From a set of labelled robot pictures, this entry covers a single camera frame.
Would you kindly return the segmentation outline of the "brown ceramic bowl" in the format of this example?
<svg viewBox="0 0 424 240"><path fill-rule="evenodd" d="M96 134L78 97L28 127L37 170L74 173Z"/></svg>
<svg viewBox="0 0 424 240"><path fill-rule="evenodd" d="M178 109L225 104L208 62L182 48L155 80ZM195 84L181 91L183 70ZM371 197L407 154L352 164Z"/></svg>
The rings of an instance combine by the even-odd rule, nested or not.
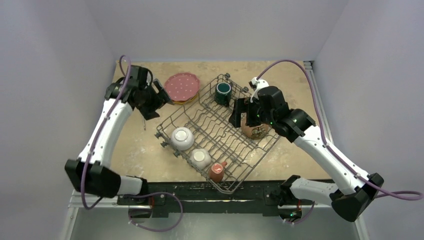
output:
<svg viewBox="0 0 424 240"><path fill-rule="evenodd" d="M267 124L261 124L258 126L250 127L247 125L246 118L243 118L241 120L241 131L242 133L249 139L252 140L261 140L263 139L268 132L270 131L271 127Z"/></svg>

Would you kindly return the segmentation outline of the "yellow plate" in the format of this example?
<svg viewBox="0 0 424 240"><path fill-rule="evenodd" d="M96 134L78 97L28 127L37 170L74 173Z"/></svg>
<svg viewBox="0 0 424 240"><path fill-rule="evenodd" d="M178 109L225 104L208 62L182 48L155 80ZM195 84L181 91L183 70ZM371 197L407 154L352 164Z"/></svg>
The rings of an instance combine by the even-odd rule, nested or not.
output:
<svg viewBox="0 0 424 240"><path fill-rule="evenodd" d="M186 103L190 103L192 101L194 101L196 98L198 98L199 94L194 95L193 97L184 100L184 101L172 101L175 105L184 105Z"/></svg>

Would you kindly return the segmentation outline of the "dark green mug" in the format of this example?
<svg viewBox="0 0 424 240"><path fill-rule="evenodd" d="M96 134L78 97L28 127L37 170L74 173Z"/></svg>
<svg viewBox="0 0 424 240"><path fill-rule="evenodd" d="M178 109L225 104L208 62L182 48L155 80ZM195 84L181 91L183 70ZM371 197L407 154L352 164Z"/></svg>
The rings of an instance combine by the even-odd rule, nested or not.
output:
<svg viewBox="0 0 424 240"><path fill-rule="evenodd" d="M217 104L229 107L232 96L232 86L227 82L219 82L215 86L214 100Z"/></svg>

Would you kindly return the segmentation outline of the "pink dotted plate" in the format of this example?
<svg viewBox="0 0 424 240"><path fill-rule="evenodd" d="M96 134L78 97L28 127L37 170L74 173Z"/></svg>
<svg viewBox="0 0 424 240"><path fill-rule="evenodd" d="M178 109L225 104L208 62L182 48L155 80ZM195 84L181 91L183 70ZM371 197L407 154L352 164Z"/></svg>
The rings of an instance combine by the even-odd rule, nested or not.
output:
<svg viewBox="0 0 424 240"><path fill-rule="evenodd" d="M186 101L198 93L200 80L195 74L181 72L169 77L163 87L173 101Z"/></svg>

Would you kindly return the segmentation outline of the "white ceramic bowl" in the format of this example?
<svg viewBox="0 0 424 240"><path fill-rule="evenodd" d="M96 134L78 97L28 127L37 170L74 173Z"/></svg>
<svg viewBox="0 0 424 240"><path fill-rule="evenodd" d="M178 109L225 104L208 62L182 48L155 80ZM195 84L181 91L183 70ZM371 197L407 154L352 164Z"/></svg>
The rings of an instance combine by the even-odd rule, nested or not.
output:
<svg viewBox="0 0 424 240"><path fill-rule="evenodd" d="M195 137L187 127L177 127L171 133L171 143L180 151L188 150L194 144Z"/></svg>

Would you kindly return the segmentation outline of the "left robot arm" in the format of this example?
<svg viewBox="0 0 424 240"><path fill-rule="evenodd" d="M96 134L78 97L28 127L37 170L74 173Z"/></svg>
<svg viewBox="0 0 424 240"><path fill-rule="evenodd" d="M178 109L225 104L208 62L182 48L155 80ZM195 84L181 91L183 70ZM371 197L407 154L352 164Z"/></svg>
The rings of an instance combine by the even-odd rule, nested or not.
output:
<svg viewBox="0 0 424 240"><path fill-rule="evenodd" d="M147 181L120 175L110 169L115 145L134 110L148 121L158 118L157 110L171 104L169 95L152 72L132 65L129 79L121 77L105 92L102 113L87 145L76 159L68 159L64 169L76 191L113 198L129 195L138 205L149 199Z"/></svg>

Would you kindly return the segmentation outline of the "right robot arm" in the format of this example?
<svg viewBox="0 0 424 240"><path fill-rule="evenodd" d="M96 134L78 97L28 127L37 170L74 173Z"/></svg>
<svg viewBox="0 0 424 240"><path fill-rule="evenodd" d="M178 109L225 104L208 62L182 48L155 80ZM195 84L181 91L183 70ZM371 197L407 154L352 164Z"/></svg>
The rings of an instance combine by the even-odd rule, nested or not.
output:
<svg viewBox="0 0 424 240"><path fill-rule="evenodd" d="M378 173L367 173L331 145L312 117L302 109L289 108L277 87L267 86L256 96L235 100L229 123L239 128L243 113L247 126L270 126L311 156L333 180L326 183L292 175L280 186L280 205L310 200L330 206L341 218L354 222L376 198L373 186L381 187L384 179Z"/></svg>

